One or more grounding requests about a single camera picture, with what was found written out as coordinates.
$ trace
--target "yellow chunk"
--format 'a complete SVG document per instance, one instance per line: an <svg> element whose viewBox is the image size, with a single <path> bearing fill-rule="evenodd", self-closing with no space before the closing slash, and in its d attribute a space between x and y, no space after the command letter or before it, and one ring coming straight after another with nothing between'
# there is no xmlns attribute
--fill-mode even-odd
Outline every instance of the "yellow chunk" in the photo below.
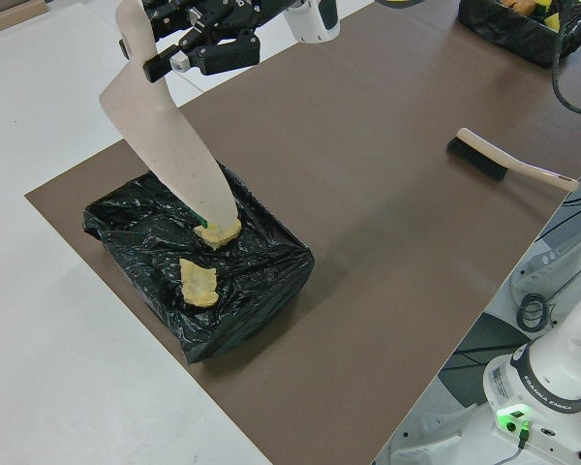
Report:
<svg viewBox="0 0 581 465"><path fill-rule="evenodd" d="M210 307L217 302L217 270L201 268L185 259L179 259L179 263L185 301L197 307Z"/></svg>
<svg viewBox="0 0 581 465"><path fill-rule="evenodd" d="M200 237L206 245L213 250L217 250L223 245L228 244L241 233L241 222L236 220L234 224L228 229L221 229L215 225L208 225L208 228L198 226L194 228L194 233Z"/></svg>
<svg viewBox="0 0 581 465"><path fill-rule="evenodd" d="M558 32L560 30L560 14L555 13L554 15L550 15L549 17L547 17L544 20L544 24L549 29L552 29L555 32Z"/></svg>

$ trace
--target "wooden block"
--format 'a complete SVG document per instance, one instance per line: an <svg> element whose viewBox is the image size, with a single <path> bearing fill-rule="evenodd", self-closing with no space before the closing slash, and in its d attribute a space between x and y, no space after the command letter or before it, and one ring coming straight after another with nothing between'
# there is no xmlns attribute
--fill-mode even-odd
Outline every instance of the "wooden block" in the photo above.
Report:
<svg viewBox="0 0 581 465"><path fill-rule="evenodd" d="M0 31L19 24L31 17L42 15L46 11L47 5L45 0L29 0L11 7L8 10L0 12Z"/></svg>

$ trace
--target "black container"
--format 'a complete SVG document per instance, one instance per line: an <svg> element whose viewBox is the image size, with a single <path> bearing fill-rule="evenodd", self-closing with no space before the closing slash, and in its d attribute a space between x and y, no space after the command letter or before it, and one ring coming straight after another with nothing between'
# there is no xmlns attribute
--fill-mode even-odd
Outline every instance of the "black container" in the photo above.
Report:
<svg viewBox="0 0 581 465"><path fill-rule="evenodd" d="M88 205L84 230L101 240L160 320L188 363L223 354L261 330L305 284L310 249L222 167L242 230L211 250L193 232L197 215L148 173ZM202 309L181 292L179 259L217 269L219 299Z"/></svg>
<svg viewBox="0 0 581 465"><path fill-rule="evenodd" d="M553 0L549 16L562 10L562 0ZM458 20L480 37L513 51L526 60L548 68L553 63L557 32L543 23L542 17L519 15L496 0L461 0ZM575 1L561 56L581 47L581 2Z"/></svg>

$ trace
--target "brown tabletop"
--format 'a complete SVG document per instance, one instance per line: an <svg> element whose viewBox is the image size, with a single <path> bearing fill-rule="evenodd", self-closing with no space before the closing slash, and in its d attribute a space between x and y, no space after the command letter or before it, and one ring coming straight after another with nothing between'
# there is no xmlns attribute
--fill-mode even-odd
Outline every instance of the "brown tabletop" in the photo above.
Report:
<svg viewBox="0 0 581 465"><path fill-rule="evenodd" d="M184 107L316 256L268 328L188 368L275 465L370 463L564 198L447 156L458 128L581 174L581 116L549 73L483 42L456 10L373 4L335 41L293 46ZM563 88L581 105L581 49L568 62ZM86 204L144 171L121 141L28 198L184 363L81 230Z"/></svg>

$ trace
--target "brush handle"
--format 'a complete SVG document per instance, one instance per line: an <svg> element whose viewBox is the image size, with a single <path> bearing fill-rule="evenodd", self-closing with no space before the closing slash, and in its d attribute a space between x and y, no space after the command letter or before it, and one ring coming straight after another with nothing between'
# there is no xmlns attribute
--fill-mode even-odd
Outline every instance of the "brush handle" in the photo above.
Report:
<svg viewBox="0 0 581 465"><path fill-rule="evenodd" d="M504 168L520 172L565 191L574 192L579 188L579 181L576 179L523 163L467 128L459 129L456 137Z"/></svg>

